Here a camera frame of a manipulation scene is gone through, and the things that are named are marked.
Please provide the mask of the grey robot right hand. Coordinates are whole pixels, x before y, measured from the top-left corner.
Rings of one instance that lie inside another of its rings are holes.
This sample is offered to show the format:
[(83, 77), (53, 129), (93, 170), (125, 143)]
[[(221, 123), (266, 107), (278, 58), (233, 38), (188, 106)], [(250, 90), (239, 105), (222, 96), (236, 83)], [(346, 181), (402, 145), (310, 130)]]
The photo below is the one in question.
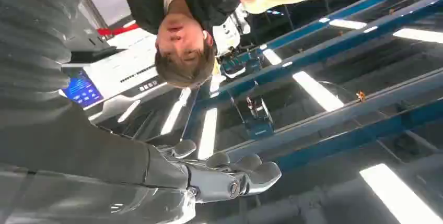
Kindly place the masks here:
[(186, 160), (93, 126), (60, 97), (1, 103), (1, 223), (186, 223), (199, 203), (262, 193), (281, 177), (257, 155)]

